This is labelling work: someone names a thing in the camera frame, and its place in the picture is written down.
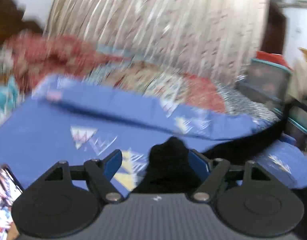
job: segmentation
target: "red blanket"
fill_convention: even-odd
[[[13,50],[13,72],[21,92],[31,91],[51,73],[83,78],[101,64],[123,59],[96,52],[94,44],[72,36],[48,39],[25,33],[12,37],[5,46]]]

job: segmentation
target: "blue blanket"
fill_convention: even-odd
[[[61,93],[57,102],[46,100],[51,90]],[[123,163],[111,182],[127,195],[141,179],[150,148],[170,136],[204,151],[267,125],[53,75],[0,127],[0,164],[7,163],[26,188],[58,160],[81,165],[120,149]],[[257,161],[289,187],[307,185],[307,159],[288,143],[277,141]]]

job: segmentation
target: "black fabric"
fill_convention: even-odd
[[[267,129],[250,136],[218,144],[206,150],[203,155],[211,160],[222,158],[230,161],[231,164],[244,165],[246,161],[254,159],[276,140],[280,139],[281,134],[287,127],[291,108],[299,104],[297,100],[292,100],[290,103],[286,104],[283,110],[282,119]]]
[[[134,193],[191,193],[201,180],[188,163],[188,149],[176,137],[155,145],[149,153],[146,174]]]

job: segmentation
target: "white logo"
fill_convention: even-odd
[[[156,197],[153,198],[153,200],[154,200],[154,201],[157,201],[157,202],[160,201],[160,200],[162,200],[162,199],[163,199],[163,198],[160,197],[160,196],[156,196]]]

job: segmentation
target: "black circular pad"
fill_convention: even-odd
[[[57,238],[84,229],[96,218],[97,200],[73,185],[42,183],[16,199],[12,217],[20,232],[40,238]]]
[[[282,187],[249,184],[226,191],[217,201],[221,219],[232,229],[254,237],[277,237],[300,222],[304,206]]]

